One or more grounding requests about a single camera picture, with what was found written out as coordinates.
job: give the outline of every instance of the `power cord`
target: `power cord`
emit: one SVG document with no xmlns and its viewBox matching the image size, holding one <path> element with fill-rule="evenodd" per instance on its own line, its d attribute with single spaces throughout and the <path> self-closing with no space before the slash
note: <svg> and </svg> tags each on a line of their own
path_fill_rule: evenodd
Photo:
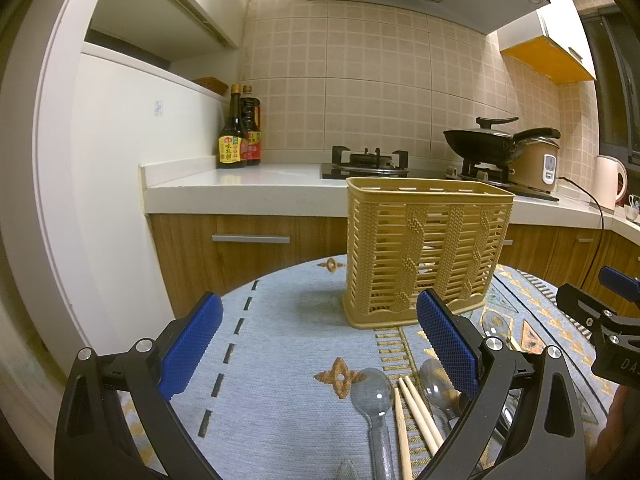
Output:
<svg viewBox="0 0 640 480">
<path fill-rule="evenodd" d="M 591 272 L 591 269 L 593 268 L 593 264 L 596 261 L 598 253 L 600 252 L 600 245 L 602 244 L 602 237 L 604 236 L 604 215 L 602 213 L 602 208 L 600 207 L 600 204 L 598 203 L 598 201 L 586 189 L 584 189 L 582 186 L 578 186 L 578 184 L 576 184 L 573 180 L 571 180 L 570 178 L 567 178 L 565 176 L 559 176 L 558 180 L 565 180 L 565 181 L 573 184 L 581 192 L 586 193 L 587 195 L 589 195 L 591 200 L 593 200 L 595 202 L 595 205 L 598 206 L 598 211 L 600 211 L 600 238 L 598 239 L 598 247 L 596 248 L 596 251 L 593 253 L 593 258 L 591 259 L 591 263 L 589 264 L 589 269 L 587 269 L 587 273 L 584 275 L 584 279 L 582 280 L 582 283 L 580 284 L 580 288 L 583 288 L 584 287 L 584 283 L 587 281 L 589 273 Z"/>
</svg>

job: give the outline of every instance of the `patterned tablecloth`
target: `patterned tablecloth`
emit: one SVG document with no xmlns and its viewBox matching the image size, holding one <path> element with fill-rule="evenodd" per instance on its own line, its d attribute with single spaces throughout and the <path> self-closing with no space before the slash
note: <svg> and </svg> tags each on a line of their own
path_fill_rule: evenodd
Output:
<svg viewBox="0 0 640 480">
<path fill-rule="evenodd" d="M 435 354 L 419 325 L 388 330 L 348 325 L 340 304 L 345 262 L 345 256 L 307 262 L 224 296 L 222 325 L 186 391 L 171 404 L 225 480 L 372 477 L 368 423 L 351 403 L 351 381 L 358 370 L 376 367 L 393 383 L 407 374 L 417 382 L 420 365 Z M 498 266 L 486 306 L 465 315 L 481 330 L 482 314 L 493 310 L 507 320 L 523 349 L 540 352 L 548 344 L 563 349 L 590 448 L 616 385 L 591 373 L 588 332 L 556 308 L 555 293 L 543 280 Z M 145 463 L 162 470 L 130 399 L 123 399 L 123 407 Z M 439 410 L 434 416 L 444 423 Z M 416 474 L 430 455 L 408 410 L 405 418 Z M 386 424 L 400 478 L 392 413 Z M 482 465 L 494 457 L 489 446 Z"/>
</svg>

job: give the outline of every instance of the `wooden chopstick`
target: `wooden chopstick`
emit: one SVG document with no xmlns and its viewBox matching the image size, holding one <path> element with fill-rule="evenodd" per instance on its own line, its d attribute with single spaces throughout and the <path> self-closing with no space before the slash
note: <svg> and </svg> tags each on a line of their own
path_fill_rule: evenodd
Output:
<svg viewBox="0 0 640 480">
<path fill-rule="evenodd" d="M 513 335 L 511 336 L 510 342 L 511 342 L 511 348 L 513 348 L 516 352 L 522 352 L 522 348 L 520 347 L 520 345 L 516 341 L 516 338 L 514 338 Z"/>
<path fill-rule="evenodd" d="M 413 480 L 411 457 L 409 456 L 409 438 L 406 436 L 404 411 L 400 402 L 400 392 L 394 388 L 394 405 L 396 409 L 396 426 L 398 427 L 398 446 L 400 446 L 400 469 L 402 480 Z"/>
<path fill-rule="evenodd" d="M 431 434 L 431 431 L 429 430 L 427 423 L 424 421 L 424 418 L 422 418 L 422 414 L 420 413 L 420 409 L 418 409 L 418 406 L 416 405 L 414 398 L 411 396 L 411 393 L 409 393 L 409 390 L 406 388 L 406 385 L 402 381 L 402 377 L 398 379 L 398 385 L 402 390 L 402 394 L 404 395 L 404 400 L 406 400 L 406 403 L 409 406 L 409 410 L 411 411 L 411 414 L 414 416 L 415 423 L 417 424 L 418 429 L 420 429 L 420 433 L 422 433 L 422 436 L 424 437 L 424 441 L 427 443 L 427 447 L 429 448 L 429 452 L 431 453 L 431 456 L 435 455 L 438 452 L 438 444 L 436 444 L 436 441 L 433 438 L 433 435 Z"/>
<path fill-rule="evenodd" d="M 406 376 L 404 378 L 404 381 L 406 382 L 406 385 L 409 387 L 409 391 L 411 392 L 411 395 L 414 398 L 414 401 L 418 406 L 418 409 L 420 410 L 420 414 L 422 415 L 422 418 L 424 419 L 424 421 L 427 423 L 427 427 L 429 428 L 429 431 L 431 431 L 431 434 L 433 435 L 433 439 L 436 441 L 436 444 L 438 444 L 438 448 L 439 448 L 440 446 L 442 446 L 444 439 L 442 438 L 440 431 L 436 426 L 436 423 L 433 421 L 433 417 L 431 416 L 429 409 L 427 408 L 424 401 L 422 400 L 422 397 L 418 393 L 418 390 L 415 389 L 415 386 L 411 382 L 411 379 L 409 378 L 409 376 Z"/>
</svg>

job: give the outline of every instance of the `beige plastic basket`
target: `beige plastic basket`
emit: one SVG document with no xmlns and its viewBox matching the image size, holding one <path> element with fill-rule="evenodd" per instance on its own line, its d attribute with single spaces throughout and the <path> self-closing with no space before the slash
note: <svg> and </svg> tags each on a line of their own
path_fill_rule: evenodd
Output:
<svg viewBox="0 0 640 480">
<path fill-rule="evenodd" d="M 457 314 L 484 305 L 514 195 L 481 182 L 348 178 L 347 289 L 357 328 L 416 323 L 432 287 Z"/>
</svg>

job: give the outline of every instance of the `blue gripper pad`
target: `blue gripper pad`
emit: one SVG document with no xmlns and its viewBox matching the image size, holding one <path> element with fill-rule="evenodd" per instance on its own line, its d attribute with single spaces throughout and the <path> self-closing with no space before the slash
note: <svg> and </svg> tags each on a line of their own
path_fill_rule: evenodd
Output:
<svg viewBox="0 0 640 480">
<path fill-rule="evenodd" d="M 598 273 L 598 281 L 627 301 L 640 301 L 640 282 L 628 277 L 619 270 L 602 267 Z"/>
<path fill-rule="evenodd" d="M 418 296 L 415 312 L 453 387 L 473 399 L 480 388 L 478 358 L 462 339 L 447 307 L 428 288 Z"/>
<path fill-rule="evenodd" d="M 189 384 L 204 351 L 222 323 L 222 311 L 220 298 L 210 294 L 164 356 L 158 390 L 167 402 L 175 394 L 181 394 Z"/>
</svg>

